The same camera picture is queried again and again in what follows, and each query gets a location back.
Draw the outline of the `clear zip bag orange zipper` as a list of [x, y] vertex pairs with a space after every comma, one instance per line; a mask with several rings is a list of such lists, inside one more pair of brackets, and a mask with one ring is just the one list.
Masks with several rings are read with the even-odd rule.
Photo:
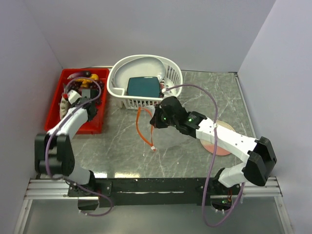
[[154, 126], [149, 124], [153, 117], [152, 110], [146, 107], [139, 107], [136, 112], [136, 132], [152, 152], [156, 151], [156, 146], [153, 141]]

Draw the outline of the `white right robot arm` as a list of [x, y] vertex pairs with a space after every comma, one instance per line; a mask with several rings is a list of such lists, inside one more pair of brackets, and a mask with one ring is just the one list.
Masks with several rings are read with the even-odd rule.
[[277, 163], [271, 141], [231, 131], [196, 111], [188, 112], [176, 97], [167, 97], [155, 105], [150, 124], [162, 129], [169, 126], [181, 134], [196, 139], [217, 143], [217, 145], [241, 160], [231, 168], [224, 168], [216, 176], [213, 188], [218, 194], [225, 194], [230, 187], [243, 182], [265, 186]]

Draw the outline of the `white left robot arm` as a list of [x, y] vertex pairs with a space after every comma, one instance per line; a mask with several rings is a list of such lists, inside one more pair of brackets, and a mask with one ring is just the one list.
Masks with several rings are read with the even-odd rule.
[[83, 89], [67, 93], [70, 109], [63, 119], [45, 134], [35, 137], [35, 171], [51, 179], [66, 179], [86, 196], [97, 190], [94, 173], [75, 163], [71, 139], [79, 128], [97, 114], [96, 100], [101, 91]]

